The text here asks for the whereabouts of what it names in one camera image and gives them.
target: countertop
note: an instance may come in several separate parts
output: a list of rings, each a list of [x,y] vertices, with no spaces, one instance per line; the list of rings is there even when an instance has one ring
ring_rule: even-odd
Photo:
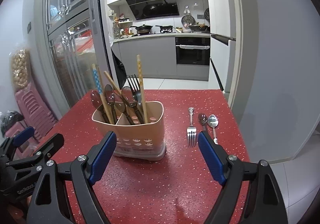
[[[151,38],[151,37],[163,37],[163,36],[174,36],[174,37],[200,37],[200,38],[210,38],[210,33],[196,33],[196,32],[186,32],[186,33],[179,33],[179,32],[172,32],[172,33],[157,33],[157,34],[148,34],[148,35],[141,35],[135,36],[130,38],[123,38],[123,39],[115,39],[113,40],[114,43],[120,41],[128,41],[128,40],[135,40],[135,39],[142,39],[142,38]]]
[[[113,156],[102,179],[93,188],[112,224],[202,224],[212,209],[221,186],[209,173],[198,146],[187,148],[188,107],[198,113],[214,113],[219,119],[216,128],[219,144],[241,160],[249,157],[235,119],[220,90],[146,90],[147,101],[164,105],[167,152],[158,162]],[[58,163],[73,161],[100,142],[91,116],[90,96],[85,95],[44,137],[54,133],[65,138],[64,146],[52,157]],[[71,182],[68,196],[76,223],[84,224]],[[238,223],[246,198],[244,184],[230,223]]]

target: oven handle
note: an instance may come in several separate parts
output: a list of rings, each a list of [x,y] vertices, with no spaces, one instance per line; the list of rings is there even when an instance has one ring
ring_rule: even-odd
[[[187,50],[208,50],[208,49],[210,49],[210,46],[199,46],[199,45],[176,45],[176,47],[179,47],[181,49],[187,49]]]

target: black built-in oven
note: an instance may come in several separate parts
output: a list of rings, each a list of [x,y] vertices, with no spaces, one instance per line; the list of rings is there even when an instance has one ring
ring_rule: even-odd
[[[210,38],[176,37],[177,64],[204,65],[210,63]]]

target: metal spoon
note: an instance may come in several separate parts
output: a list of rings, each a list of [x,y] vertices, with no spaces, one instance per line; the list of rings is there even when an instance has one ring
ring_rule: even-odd
[[[212,128],[213,141],[216,145],[218,144],[218,139],[215,128],[218,126],[218,123],[218,118],[215,115],[210,115],[208,117],[208,125]]]
[[[199,119],[200,124],[202,125],[203,130],[208,131],[208,129],[207,129],[207,122],[208,122],[207,116],[205,114],[199,114],[198,119]]]
[[[115,97],[112,94],[113,94],[113,88],[111,87],[111,85],[107,84],[104,87],[104,96],[105,96],[109,106],[111,107],[113,121],[116,124],[118,122],[118,118],[117,118],[117,114],[116,114],[116,110],[115,110]]]
[[[106,112],[103,109],[101,97],[96,90],[91,91],[91,102],[92,105],[101,112],[104,122],[110,124]]]
[[[127,113],[126,105],[123,101],[123,99],[118,96],[116,93],[112,93],[114,99],[115,99],[115,106],[116,108],[125,115],[130,125],[135,125],[130,115]]]
[[[127,101],[127,105],[131,108],[133,108],[140,124],[144,124],[144,120],[142,118],[142,115],[137,107],[138,102],[134,99],[134,96],[132,94],[131,89],[128,86],[125,86],[122,88],[122,98],[124,101]]]

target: screw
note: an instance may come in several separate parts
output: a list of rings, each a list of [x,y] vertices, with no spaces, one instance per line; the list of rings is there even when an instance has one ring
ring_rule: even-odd
[[[228,158],[229,158],[230,161],[237,160],[237,157],[235,155],[229,155]]]
[[[78,161],[79,161],[79,162],[83,162],[85,159],[87,159],[87,156],[86,156],[86,155],[79,155],[79,156],[78,156]]]
[[[265,161],[265,160],[261,160],[260,164],[261,164],[262,166],[268,166],[268,162]]]
[[[51,165],[53,165],[54,164],[54,160],[49,160],[49,161],[47,161],[47,166],[51,166]]]

